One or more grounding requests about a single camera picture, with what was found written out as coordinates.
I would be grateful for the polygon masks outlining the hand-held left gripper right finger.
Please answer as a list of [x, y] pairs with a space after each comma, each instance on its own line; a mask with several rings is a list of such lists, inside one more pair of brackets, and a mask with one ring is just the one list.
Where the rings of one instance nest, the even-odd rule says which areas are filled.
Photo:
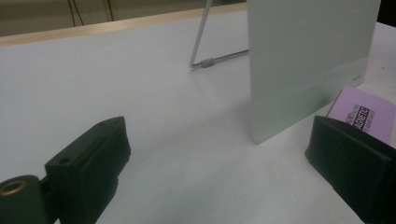
[[395, 148], [316, 116], [305, 156], [364, 223], [396, 224]]

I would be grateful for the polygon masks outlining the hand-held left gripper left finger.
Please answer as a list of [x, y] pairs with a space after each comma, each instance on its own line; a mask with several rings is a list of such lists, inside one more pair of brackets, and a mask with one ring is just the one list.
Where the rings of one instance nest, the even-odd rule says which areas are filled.
[[45, 164], [59, 193], [62, 224], [94, 224], [113, 199], [129, 161], [125, 118], [101, 121]]

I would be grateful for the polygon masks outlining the purple board eraser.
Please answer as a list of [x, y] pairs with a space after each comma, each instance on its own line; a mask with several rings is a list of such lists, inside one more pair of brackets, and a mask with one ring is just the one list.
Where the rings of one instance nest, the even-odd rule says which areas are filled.
[[337, 96], [327, 117], [343, 121], [390, 144], [396, 120], [396, 105], [371, 93], [345, 87]]

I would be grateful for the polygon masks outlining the pale grey glass board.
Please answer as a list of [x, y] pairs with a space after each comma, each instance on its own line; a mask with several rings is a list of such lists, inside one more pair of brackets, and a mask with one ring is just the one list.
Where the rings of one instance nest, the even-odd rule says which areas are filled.
[[381, 0], [247, 0], [252, 139], [260, 144], [366, 73]]

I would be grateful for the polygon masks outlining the light wooden table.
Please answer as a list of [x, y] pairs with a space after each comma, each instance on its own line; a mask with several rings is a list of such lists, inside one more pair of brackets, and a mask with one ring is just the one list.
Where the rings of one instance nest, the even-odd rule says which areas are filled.
[[203, 13], [204, 10], [198, 8], [76, 27], [66, 19], [53, 17], [33, 19], [32, 21], [5, 21], [4, 19], [0, 19], [0, 47], [71, 36], [100, 34], [162, 22], [198, 18], [202, 17]]

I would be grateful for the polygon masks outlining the metal stand rod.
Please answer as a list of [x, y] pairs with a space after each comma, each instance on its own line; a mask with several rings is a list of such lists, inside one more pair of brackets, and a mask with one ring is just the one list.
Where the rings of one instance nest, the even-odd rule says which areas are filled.
[[227, 54], [227, 55], [223, 55], [217, 58], [208, 58], [205, 60], [200, 61], [199, 63], [197, 63], [195, 61], [197, 53], [198, 53], [198, 49], [201, 43], [201, 39], [204, 33], [204, 29], [205, 29], [205, 24], [209, 15], [209, 11], [210, 8], [212, 7], [213, 4], [213, 0], [207, 0], [205, 3], [205, 8], [202, 14], [202, 18], [200, 21], [200, 25], [199, 25], [199, 29], [198, 29], [198, 33], [195, 39], [195, 43], [193, 46], [193, 50], [192, 50], [192, 54], [191, 54], [191, 58], [190, 58], [190, 62], [189, 62], [189, 66], [191, 69], [202, 69], [202, 68], [208, 68], [211, 66], [214, 66], [218, 63], [224, 63], [239, 57], [243, 57], [249, 54], [249, 50], [245, 49], [245, 50], [241, 50], [241, 51], [237, 51], [235, 53], [231, 53], [231, 54]]

